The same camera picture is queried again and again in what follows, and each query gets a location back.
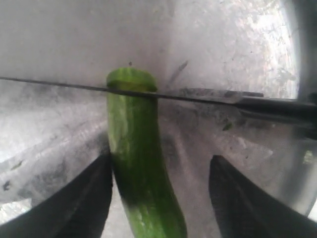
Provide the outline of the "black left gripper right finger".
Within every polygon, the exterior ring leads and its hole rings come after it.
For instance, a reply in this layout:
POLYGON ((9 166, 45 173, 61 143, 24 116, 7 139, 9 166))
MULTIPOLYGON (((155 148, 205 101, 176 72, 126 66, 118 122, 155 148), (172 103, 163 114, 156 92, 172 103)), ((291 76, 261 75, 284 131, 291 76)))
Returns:
POLYGON ((210 161, 209 196, 223 238, 315 238, 317 224, 252 183, 223 156, 210 161))

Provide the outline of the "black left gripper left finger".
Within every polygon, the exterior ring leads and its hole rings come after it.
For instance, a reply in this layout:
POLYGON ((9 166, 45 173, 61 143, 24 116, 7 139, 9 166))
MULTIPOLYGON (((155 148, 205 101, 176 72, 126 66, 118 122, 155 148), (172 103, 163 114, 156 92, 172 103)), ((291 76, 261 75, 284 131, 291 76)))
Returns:
POLYGON ((100 238, 112 199, 111 155, 100 155, 68 185, 0 227, 2 238, 100 238))

